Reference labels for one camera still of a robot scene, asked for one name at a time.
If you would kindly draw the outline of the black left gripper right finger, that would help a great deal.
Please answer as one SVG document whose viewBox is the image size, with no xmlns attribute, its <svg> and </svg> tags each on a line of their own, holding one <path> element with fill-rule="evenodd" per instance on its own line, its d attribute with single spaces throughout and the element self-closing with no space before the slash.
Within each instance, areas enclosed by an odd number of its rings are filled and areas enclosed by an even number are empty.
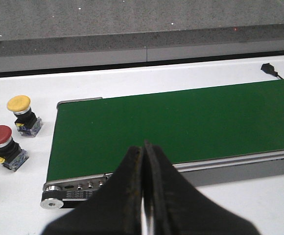
<svg viewBox="0 0 284 235">
<path fill-rule="evenodd" d="M 257 235 L 248 220 L 200 193 L 158 145 L 143 148 L 143 186 L 149 231 L 154 235 Z"/>
</svg>

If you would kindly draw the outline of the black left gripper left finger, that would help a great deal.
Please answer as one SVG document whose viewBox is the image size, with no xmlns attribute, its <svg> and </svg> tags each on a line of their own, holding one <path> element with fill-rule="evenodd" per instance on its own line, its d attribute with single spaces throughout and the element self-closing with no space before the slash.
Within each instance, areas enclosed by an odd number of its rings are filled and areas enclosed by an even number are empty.
<svg viewBox="0 0 284 235">
<path fill-rule="evenodd" d="M 45 235 L 140 235 L 142 149 L 131 146 L 111 178 L 71 212 L 49 223 Z"/>
</svg>

